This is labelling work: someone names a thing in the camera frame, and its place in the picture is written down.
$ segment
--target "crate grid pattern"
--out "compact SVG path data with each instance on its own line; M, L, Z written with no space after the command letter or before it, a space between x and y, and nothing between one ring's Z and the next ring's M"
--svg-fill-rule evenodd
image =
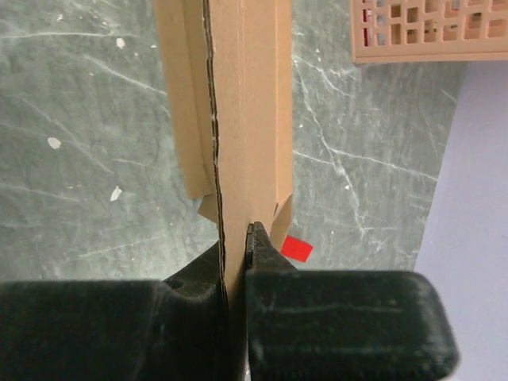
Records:
M508 0L351 1L358 62L508 59Z

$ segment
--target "cardboard flap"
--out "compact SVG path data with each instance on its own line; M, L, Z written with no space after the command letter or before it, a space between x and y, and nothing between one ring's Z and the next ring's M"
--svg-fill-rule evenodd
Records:
M189 198L214 192L201 1L154 0L176 151Z

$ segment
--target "white speck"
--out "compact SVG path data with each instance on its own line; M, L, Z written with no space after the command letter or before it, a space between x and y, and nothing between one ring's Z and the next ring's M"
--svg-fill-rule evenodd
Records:
M125 47L125 41L123 38L117 38L117 46L120 48L120 49L123 49Z
M62 142L60 140L56 139L55 137L49 137L48 144L51 148L58 149L58 148L60 148L60 145L62 145Z
M110 201L113 202L113 201L117 201L118 198L120 197L120 194L121 192L123 192L122 189L120 189L120 187L117 185L114 190L113 190L113 193L111 194L111 198L110 198Z

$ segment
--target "purple wall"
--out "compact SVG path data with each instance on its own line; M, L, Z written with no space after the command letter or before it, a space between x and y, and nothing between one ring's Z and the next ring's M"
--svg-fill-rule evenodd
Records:
M437 288L460 381L508 380L508 63L472 63L416 271Z

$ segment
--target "red paper square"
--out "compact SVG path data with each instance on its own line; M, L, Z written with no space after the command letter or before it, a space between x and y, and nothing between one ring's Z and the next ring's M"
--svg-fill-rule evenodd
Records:
M312 245L307 244L297 238L287 236L283 244L281 253L287 258L306 262L309 259L310 252L312 252Z

